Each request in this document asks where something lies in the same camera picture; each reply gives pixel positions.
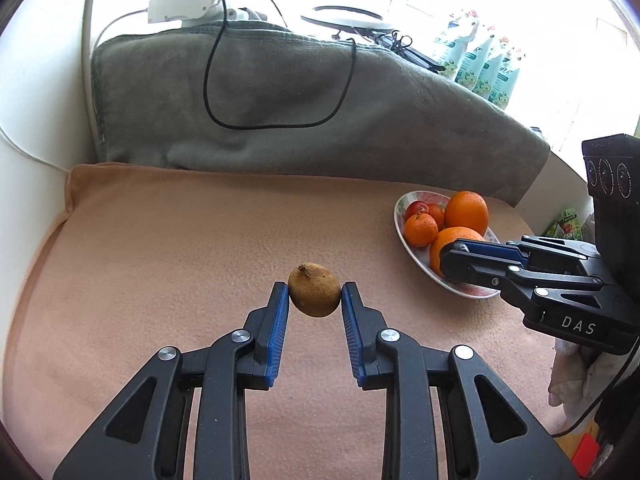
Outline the white gloved right hand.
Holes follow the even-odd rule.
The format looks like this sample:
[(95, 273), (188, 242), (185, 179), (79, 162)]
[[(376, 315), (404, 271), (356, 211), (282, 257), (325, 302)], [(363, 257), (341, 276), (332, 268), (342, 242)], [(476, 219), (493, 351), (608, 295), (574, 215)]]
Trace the white gloved right hand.
[(562, 339), (554, 343), (554, 360), (548, 385), (552, 408), (567, 413), (586, 408), (622, 368), (627, 356), (614, 356)]

